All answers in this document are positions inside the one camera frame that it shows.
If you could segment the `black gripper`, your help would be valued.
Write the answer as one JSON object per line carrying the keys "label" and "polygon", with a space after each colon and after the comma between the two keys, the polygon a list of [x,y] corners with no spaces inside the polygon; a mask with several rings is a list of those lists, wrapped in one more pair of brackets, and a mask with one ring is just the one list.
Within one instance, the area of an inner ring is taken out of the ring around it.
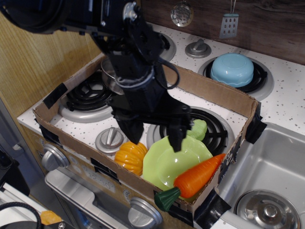
{"label": "black gripper", "polygon": [[174,152],[182,149],[188,126],[191,124],[190,107],[168,93],[175,86],[168,86],[163,65],[174,72],[177,69],[150,52],[142,56],[137,52],[110,52],[107,58],[116,73],[116,83],[123,90],[107,100],[120,129],[134,144],[138,144],[143,123],[166,125],[167,134]]}

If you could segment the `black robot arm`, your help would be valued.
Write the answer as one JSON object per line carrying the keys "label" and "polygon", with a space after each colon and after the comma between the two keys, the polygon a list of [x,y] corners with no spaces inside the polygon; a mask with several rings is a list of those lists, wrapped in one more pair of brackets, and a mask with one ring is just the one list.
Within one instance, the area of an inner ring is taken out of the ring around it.
{"label": "black robot arm", "polygon": [[163,125],[175,152],[191,129],[190,107],[169,95],[161,58],[164,43],[147,24],[134,0],[3,0],[2,15],[15,26],[38,34],[57,30],[89,34],[108,57],[123,90],[107,100],[120,129],[133,143],[143,125]]}

